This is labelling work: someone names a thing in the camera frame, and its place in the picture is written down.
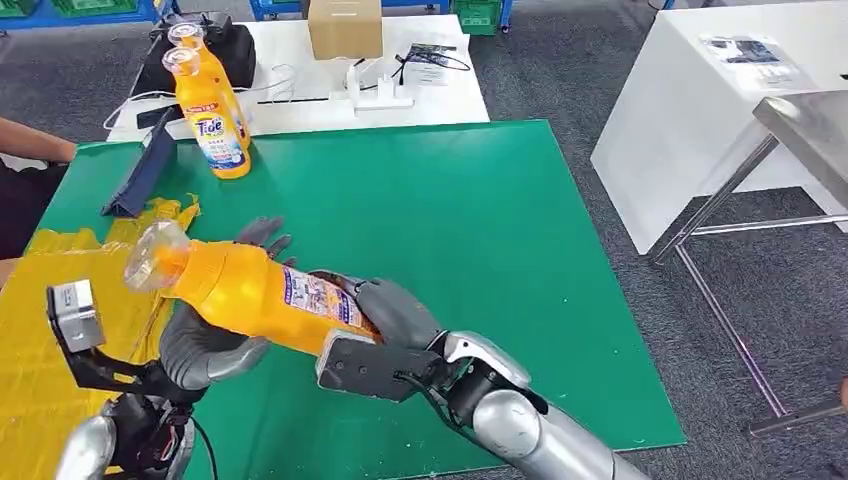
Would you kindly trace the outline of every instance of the tide bottle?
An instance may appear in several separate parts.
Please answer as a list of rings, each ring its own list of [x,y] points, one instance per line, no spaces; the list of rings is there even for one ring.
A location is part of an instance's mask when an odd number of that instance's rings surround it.
[[[230,109],[230,116],[236,122],[239,132],[239,142],[243,149],[250,146],[250,133],[247,131],[247,121],[239,106],[227,72],[218,57],[215,56],[203,41],[203,28],[196,23],[178,23],[168,30],[168,40],[177,47],[191,48],[200,56],[200,74],[212,77],[220,85],[224,93],[224,103]]]
[[[246,175],[250,153],[239,140],[220,83],[200,74],[200,55],[191,48],[172,48],[162,56],[162,65],[174,75],[177,102],[212,173],[221,179]]]
[[[145,230],[124,281],[134,290],[161,289],[212,325],[315,356],[333,330],[380,338],[335,284],[275,262],[262,247],[190,240],[171,220]]]

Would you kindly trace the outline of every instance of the clear plastic bottle top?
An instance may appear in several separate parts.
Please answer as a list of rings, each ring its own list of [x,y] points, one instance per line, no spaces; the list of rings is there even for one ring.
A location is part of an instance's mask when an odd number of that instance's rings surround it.
[[[191,48],[175,47],[162,55],[162,65],[174,75],[197,75],[200,55]]]
[[[191,240],[173,220],[155,222],[141,235],[124,268],[124,283],[151,291],[176,283],[188,263]]]
[[[196,23],[178,23],[168,30],[168,40],[178,47],[199,50],[204,46],[203,28]]]

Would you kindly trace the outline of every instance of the stainless steel table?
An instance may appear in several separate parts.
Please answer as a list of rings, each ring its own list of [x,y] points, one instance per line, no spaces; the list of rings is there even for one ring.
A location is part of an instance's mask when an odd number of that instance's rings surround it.
[[[672,251],[680,257],[722,330],[733,342],[745,367],[774,412],[773,418],[750,426],[751,434],[760,435],[774,430],[790,429],[819,418],[844,414],[848,412],[846,409],[848,394],[843,395],[843,398],[837,397],[797,412],[787,411],[698,271],[697,265],[689,256],[684,244],[686,239],[693,235],[715,235],[848,220],[848,214],[841,214],[729,225],[704,225],[736,187],[781,143],[807,167],[837,201],[846,206],[848,211],[848,91],[766,97],[754,108],[753,113],[754,117],[769,130],[769,133],[718,191],[692,215],[683,228],[675,233],[668,243],[656,248],[651,254],[657,263],[662,263]]]

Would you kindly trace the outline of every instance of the green crate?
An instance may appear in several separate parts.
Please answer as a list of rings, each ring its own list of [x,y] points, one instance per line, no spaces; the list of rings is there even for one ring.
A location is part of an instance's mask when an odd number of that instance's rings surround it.
[[[494,35],[501,15],[500,0],[455,0],[453,12],[459,17],[462,32],[470,35]]]
[[[138,9],[137,0],[50,0],[63,17],[127,13]]]
[[[35,0],[0,0],[0,18],[26,17],[35,10]]]

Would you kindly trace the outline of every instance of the person's arm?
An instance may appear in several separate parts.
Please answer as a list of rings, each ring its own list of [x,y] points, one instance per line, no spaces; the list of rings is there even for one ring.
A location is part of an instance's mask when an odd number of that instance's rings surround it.
[[[68,163],[74,159],[76,144],[34,128],[0,118],[0,153],[16,157]]]

